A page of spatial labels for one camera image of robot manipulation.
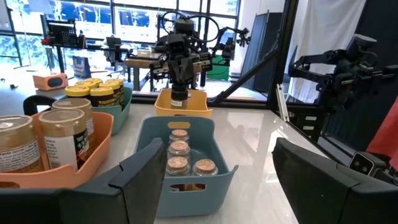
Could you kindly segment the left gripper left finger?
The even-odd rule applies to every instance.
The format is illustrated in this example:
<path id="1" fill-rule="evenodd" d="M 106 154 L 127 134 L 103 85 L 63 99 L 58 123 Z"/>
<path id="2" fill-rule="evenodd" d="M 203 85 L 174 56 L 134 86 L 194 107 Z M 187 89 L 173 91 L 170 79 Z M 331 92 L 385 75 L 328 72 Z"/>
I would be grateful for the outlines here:
<path id="1" fill-rule="evenodd" d="M 154 138 L 117 166 L 74 189 L 1 191 L 1 223 L 153 223 L 167 153 Z"/>

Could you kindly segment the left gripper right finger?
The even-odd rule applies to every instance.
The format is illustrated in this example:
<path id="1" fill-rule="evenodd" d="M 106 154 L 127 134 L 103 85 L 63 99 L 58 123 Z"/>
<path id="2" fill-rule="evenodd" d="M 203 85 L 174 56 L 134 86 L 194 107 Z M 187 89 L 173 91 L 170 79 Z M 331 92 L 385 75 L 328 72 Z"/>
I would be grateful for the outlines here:
<path id="1" fill-rule="evenodd" d="M 277 138 L 274 167 L 299 223 L 397 224 L 397 187 Z"/>

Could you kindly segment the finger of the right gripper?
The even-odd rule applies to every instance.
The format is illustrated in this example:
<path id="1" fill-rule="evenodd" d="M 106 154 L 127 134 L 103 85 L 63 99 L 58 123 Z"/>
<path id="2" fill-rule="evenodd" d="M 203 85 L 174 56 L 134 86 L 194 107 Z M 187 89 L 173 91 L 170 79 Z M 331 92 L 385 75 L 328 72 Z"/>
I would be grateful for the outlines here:
<path id="1" fill-rule="evenodd" d="M 191 58 L 182 59 L 182 80 L 184 83 L 190 82 L 195 76 L 194 64 Z"/>
<path id="2" fill-rule="evenodd" d="M 173 84 L 182 84 L 183 81 L 180 76 L 180 67 L 176 60 L 169 62 L 169 75 L 173 81 Z"/>

